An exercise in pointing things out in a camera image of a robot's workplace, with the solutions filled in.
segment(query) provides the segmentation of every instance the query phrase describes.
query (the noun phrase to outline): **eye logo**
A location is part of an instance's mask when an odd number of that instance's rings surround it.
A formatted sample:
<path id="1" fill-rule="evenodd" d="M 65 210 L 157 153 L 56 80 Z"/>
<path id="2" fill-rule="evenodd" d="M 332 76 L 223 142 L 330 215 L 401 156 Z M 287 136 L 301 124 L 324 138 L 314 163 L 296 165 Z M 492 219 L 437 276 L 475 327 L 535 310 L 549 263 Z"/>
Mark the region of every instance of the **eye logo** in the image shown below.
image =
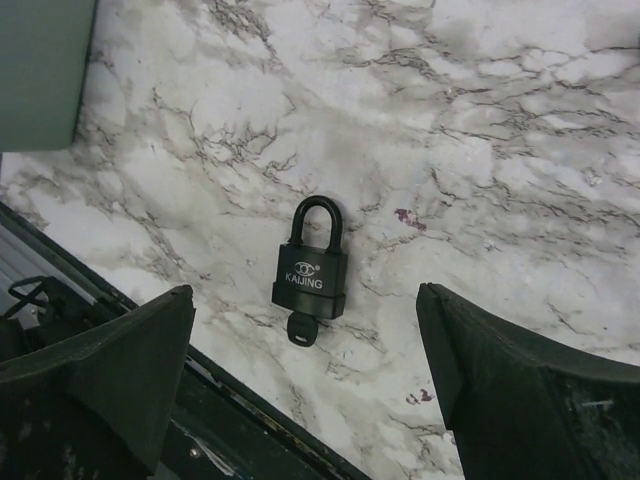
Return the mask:
<path id="1" fill-rule="evenodd" d="M 320 270 L 320 267 L 316 265 L 315 267 L 307 262 L 298 262 L 294 267 L 296 273 L 301 277 L 311 277 L 316 273 L 317 270 Z"/>

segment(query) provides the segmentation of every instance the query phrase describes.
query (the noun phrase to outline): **padlock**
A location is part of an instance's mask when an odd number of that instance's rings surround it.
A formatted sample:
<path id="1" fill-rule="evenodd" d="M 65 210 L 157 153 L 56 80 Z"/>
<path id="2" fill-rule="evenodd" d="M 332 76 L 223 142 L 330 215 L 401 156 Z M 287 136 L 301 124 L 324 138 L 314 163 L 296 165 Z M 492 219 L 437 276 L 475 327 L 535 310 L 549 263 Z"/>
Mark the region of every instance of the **padlock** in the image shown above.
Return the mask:
<path id="1" fill-rule="evenodd" d="M 331 216 L 331 237 L 326 249 L 303 243 L 304 217 L 312 207 L 323 207 Z M 344 311 L 347 255 L 341 243 L 342 213 L 338 205 L 321 195 L 303 200 L 293 216 L 291 238 L 280 245 L 271 294 L 273 303 L 294 311 L 287 325 L 293 343 L 312 345 L 317 335 L 315 317 L 334 319 Z"/>

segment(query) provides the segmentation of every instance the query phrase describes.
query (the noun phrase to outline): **padlock body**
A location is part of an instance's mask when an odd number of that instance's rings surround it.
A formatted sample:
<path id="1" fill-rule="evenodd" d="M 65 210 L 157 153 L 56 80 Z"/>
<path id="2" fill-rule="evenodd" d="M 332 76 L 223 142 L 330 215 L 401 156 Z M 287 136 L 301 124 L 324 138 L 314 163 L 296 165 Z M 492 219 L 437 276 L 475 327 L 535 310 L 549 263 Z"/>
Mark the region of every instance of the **padlock body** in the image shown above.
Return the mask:
<path id="1" fill-rule="evenodd" d="M 333 319 L 344 311 L 347 255 L 306 245 L 280 245 L 271 301 L 314 317 Z"/>

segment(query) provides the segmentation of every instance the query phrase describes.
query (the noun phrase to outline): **white marble tabletop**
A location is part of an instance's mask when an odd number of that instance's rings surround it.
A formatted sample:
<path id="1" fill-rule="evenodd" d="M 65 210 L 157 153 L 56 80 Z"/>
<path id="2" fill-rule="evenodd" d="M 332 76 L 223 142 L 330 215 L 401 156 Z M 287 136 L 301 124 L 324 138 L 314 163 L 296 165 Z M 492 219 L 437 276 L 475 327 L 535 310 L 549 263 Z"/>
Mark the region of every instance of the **white marble tabletop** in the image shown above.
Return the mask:
<path id="1" fill-rule="evenodd" d="M 76 145 L 0 197 L 375 480 L 461 478 L 419 338 L 438 282 L 640 364 L 637 0 L 101 0 Z M 343 207 L 348 303 L 270 303 L 305 196 Z M 327 216 L 309 237 L 326 241 Z"/>

